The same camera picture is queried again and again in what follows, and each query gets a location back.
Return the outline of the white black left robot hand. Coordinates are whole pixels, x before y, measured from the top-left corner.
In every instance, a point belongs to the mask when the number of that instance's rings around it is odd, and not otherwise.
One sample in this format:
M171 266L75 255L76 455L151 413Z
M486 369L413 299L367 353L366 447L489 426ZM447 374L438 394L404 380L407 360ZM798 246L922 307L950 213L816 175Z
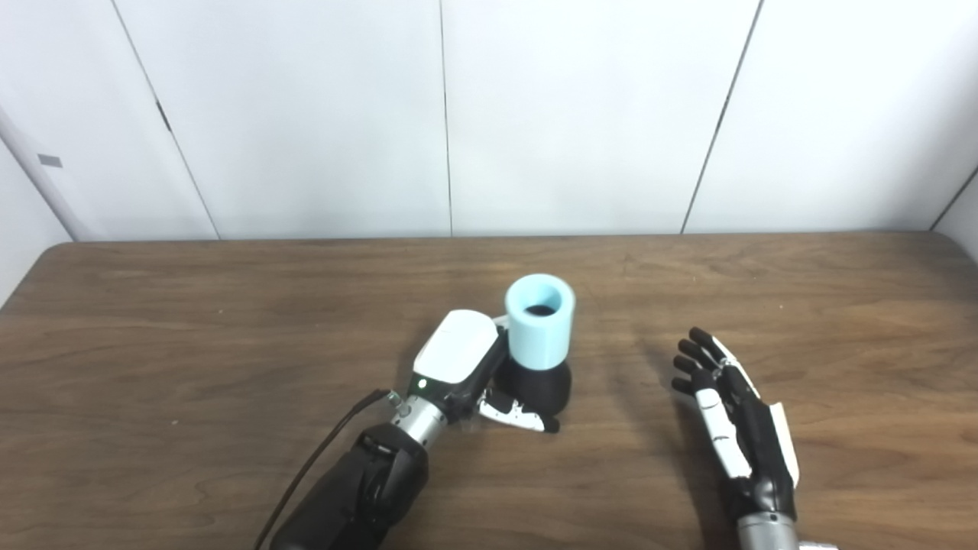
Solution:
M559 420L494 387L496 373L511 362L509 335L490 316L451 310L413 360L404 403L392 425L423 447L448 425L481 416L531 432L556 434Z

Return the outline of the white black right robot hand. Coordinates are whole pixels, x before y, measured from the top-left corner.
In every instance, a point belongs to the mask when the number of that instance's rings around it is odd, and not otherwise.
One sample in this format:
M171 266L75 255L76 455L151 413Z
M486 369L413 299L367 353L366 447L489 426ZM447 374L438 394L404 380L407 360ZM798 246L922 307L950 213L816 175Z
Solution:
M799 467L782 404L765 403L737 356L699 327L678 342L673 390L694 400L722 473L731 521L753 514L797 521Z

